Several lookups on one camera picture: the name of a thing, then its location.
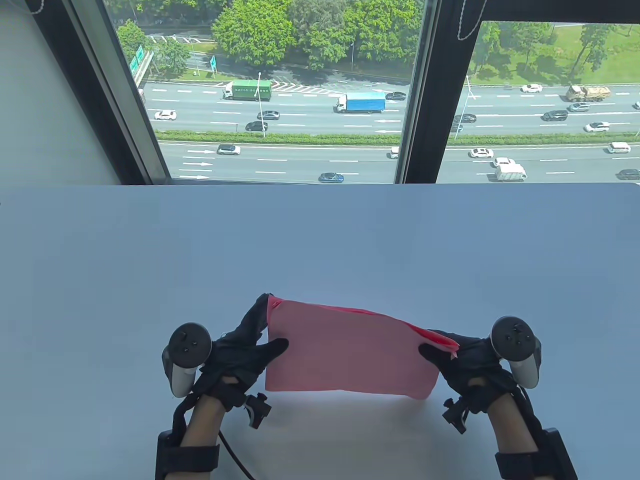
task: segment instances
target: blue car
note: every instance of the blue car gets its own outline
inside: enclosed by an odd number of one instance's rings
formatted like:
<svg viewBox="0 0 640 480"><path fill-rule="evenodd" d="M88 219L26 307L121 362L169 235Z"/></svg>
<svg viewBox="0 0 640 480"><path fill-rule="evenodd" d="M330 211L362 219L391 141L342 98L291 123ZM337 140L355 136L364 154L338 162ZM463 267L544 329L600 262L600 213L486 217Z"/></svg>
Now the blue car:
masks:
<svg viewBox="0 0 640 480"><path fill-rule="evenodd" d="M318 178L318 181L327 182L327 183L342 183L344 182L344 175L341 175L339 173L334 173L334 172L323 173Z"/></svg>

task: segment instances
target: wrist mount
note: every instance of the wrist mount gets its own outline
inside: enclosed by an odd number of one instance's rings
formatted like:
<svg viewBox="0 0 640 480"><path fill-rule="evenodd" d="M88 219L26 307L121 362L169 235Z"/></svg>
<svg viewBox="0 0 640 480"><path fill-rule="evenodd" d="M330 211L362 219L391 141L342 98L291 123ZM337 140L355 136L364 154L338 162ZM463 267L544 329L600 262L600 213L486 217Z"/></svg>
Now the wrist mount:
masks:
<svg viewBox="0 0 640 480"><path fill-rule="evenodd" d="M447 411L442 414L461 434L466 432L465 425L469 412L487 412L489 406L504 394L515 401L527 429L538 447L537 452L497 453L500 478L503 480L534 480L536 477L550 476L554 480L578 480L578 475L566 451L560 432L555 428L543 429L533 412L531 400L524 388L516 387L510 392L496 388L491 384L472 387L457 402L448 399L444 403Z"/></svg>

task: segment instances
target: pink fabric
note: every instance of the pink fabric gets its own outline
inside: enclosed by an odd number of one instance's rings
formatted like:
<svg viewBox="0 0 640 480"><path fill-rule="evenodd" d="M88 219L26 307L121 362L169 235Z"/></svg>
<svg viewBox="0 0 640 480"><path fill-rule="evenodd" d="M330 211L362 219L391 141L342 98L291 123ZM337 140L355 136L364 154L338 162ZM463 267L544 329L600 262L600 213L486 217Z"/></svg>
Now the pink fabric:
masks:
<svg viewBox="0 0 640 480"><path fill-rule="evenodd" d="M289 348L267 367L270 392L348 390L424 400L438 369L418 346L430 343L455 356L458 344L386 315L269 297L269 340Z"/></svg>

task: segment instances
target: hedge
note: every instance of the hedge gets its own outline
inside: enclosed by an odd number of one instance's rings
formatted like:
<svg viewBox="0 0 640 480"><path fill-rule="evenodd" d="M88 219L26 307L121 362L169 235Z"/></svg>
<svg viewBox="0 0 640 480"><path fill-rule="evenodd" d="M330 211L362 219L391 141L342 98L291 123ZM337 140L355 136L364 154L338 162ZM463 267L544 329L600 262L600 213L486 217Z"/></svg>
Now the hedge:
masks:
<svg viewBox="0 0 640 480"><path fill-rule="evenodd" d="M269 143L284 145L366 145L368 147L390 146L400 143L400 135L357 135L305 133L229 133L229 132L193 132L184 130L156 131L158 140L202 141L211 143ZM609 143L610 141L640 141L636 132L600 132L600 133L552 133L530 135L453 135L448 146L456 145L564 145L576 143Z"/></svg>

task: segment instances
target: green truck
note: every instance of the green truck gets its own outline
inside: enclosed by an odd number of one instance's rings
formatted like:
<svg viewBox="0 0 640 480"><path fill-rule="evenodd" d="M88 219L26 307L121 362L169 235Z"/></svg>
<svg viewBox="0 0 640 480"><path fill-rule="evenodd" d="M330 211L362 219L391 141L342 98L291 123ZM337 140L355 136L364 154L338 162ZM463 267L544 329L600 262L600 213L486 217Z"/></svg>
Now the green truck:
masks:
<svg viewBox="0 0 640 480"><path fill-rule="evenodd" d="M225 85L223 98L228 100L256 100L255 89L258 87L258 80L233 80ZM260 80L258 88L260 100L268 102L271 100L271 80Z"/></svg>

